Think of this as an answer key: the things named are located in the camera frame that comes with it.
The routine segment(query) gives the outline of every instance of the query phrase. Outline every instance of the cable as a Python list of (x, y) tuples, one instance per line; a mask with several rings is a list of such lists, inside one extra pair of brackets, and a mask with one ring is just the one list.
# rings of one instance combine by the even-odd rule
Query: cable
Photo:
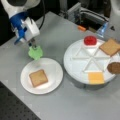
[(98, 14), (96, 14), (96, 13), (94, 13), (94, 12), (87, 11), (87, 10), (81, 10), (80, 12), (83, 12), (83, 13), (84, 13), (84, 12), (87, 12), (87, 13), (94, 14), (94, 15), (96, 15), (96, 16), (98, 16), (98, 17), (102, 18), (104, 21), (108, 22), (108, 20), (107, 20), (107, 19), (105, 19), (105, 17), (103, 17), (103, 16), (101, 16), (101, 15), (98, 15)]
[(43, 26), (43, 24), (45, 22), (45, 2), (44, 2), (44, 0), (41, 0), (41, 1), (42, 1), (42, 4), (43, 4), (43, 20), (42, 20), (42, 23), (41, 23), (39, 29), (42, 28), (42, 26)]

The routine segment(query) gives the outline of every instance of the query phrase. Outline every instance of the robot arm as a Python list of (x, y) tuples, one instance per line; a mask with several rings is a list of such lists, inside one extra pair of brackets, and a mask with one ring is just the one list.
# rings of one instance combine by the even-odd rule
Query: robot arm
[(9, 16), (13, 31), (17, 36), (17, 40), (15, 41), (15, 44), (17, 44), (19, 41), (28, 42), (40, 34), (35, 21), (29, 18), (27, 14), (27, 9), (37, 6), (40, 0), (20, 0), (21, 2), (23, 1), (22, 6), (19, 6), (20, 1), (16, 4), (17, 6), (10, 4), (15, 3), (15, 1), (1, 0), (1, 3)]

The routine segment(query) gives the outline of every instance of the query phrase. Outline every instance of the tan square food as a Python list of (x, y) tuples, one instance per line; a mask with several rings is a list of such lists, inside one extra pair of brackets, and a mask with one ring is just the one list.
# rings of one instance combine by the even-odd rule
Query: tan square food
[(31, 79), (33, 87), (37, 87), (39, 85), (42, 85), (48, 82), (48, 79), (46, 77), (44, 70), (39, 70), (34, 73), (31, 73), (29, 77)]
[(103, 52), (111, 57), (120, 51), (120, 44), (118, 44), (114, 39), (109, 39), (107, 42), (103, 43), (99, 47)]

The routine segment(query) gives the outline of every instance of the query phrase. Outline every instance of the table surface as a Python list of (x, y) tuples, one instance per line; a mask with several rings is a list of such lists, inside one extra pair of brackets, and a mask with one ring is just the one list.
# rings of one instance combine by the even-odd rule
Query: table surface
[[(58, 61), (63, 67), (66, 49), (73, 42), (87, 35), (74, 23), (51, 12), (46, 15), (41, 35), (36, 37), (44, 56)], [(72, 83), (73, 79), (66, 73), (61, 85), (46, 95), (33, 95), (20, 83), (24, 66), (31, 62), (28, 46), (14, 46), (15, 37), (0, 47), (0, 81), (9, 88), (42, 120), (118, 120), (120, 117), (120, 76), (110, 84), (97, 91), (79, 89)]]

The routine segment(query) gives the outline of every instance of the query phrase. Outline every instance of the red object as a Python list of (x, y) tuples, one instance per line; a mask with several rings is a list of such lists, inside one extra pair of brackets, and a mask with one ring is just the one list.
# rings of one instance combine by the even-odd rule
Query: red object
[(87, 36), (84, 38), (84, 44), (85, 45), (96, 45), (97, 38), (94, 36)]

